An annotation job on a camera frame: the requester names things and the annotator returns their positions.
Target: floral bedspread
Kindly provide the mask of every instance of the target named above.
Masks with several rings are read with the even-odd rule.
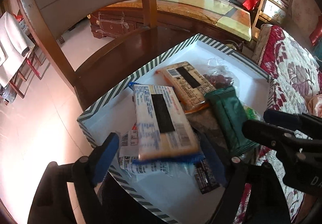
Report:
[[[262,26],[253,60],[274,80],[275,90],[271,107],[274,110],[287,113],[308,113],[306,102],[320,93],[322,85],[322,74],[310,59],[309,54],[281,27]],[[296,136],[307,138],[301,132],[296,132]],[[276,151],[263,147],[257,164],[261,165],[264,161],[272,164],[284,190],[293,221],[303,201],[304,193],[283,183],[284,167],[275,155]],[[250,186],[245,187],[235,223],[241,223],[244,218],[250,189]]]

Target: green snack package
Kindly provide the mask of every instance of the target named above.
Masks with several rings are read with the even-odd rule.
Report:
[[[211,103],[231,156],[240,156],[258,145],[242,133],[248,117],[233,86],[209,92],[205,98]]]

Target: snack bar wrapper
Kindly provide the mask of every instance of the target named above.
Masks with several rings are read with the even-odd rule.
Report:
[[[137,165],[134,163],[138,159],[139,145],[137,130],[132,129],[122,136],[121,147],[119,152],[120,168],[126,170],[130,174],[148,176],[150,174],[164,172],[168,174],[170,172],[170,164],[168,162],[155,161],[148,164]]]
[[[245,138],[242,133],[243,123],[248,117],[233,86],[217,89],[206,94],[205,98],[212,105],[231,156],[240,156],[258,146],[257,143]]]
[[[189,62],[166,66],[157,70],[173,85],[175,93],[184,105],[185,113],[192,113],[209,107],[204,95],[216,88]]]
[[[133,87],[139,161],[198,156],[199,143],[172,87]]]

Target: wooden table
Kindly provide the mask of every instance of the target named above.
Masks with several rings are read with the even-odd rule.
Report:
[[[157,0],[158,25],[207,35],[225,43],[251,40],[249,12],[225,0]],[[97,38],[118,37],[143,26],[142,1],[116,3],[90,15]]]

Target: barcode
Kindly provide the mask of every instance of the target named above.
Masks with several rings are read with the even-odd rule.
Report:
[[[126,133],[123,137],[122,137],[122,147],[127,147],[128,146],[128,133]]]
[[[191,146],[191,142],[190,142],[189,136],[186,132],[185,126],[183,124],[175,124],[174,128],[178,134],[181,146],[182,147]]]
[[[131,133],[131,140],[130,140],[131,146],[135,146],[139,144],[139,139],[137,137],[136,131],[132,131]]]
[[[180,76],[180,74],[173,68],[173,69],[167,69],[167,71],[170,73],[171,76],[177,77]]]
[[[136,165],[136,173],[146,173],[145,165]]]

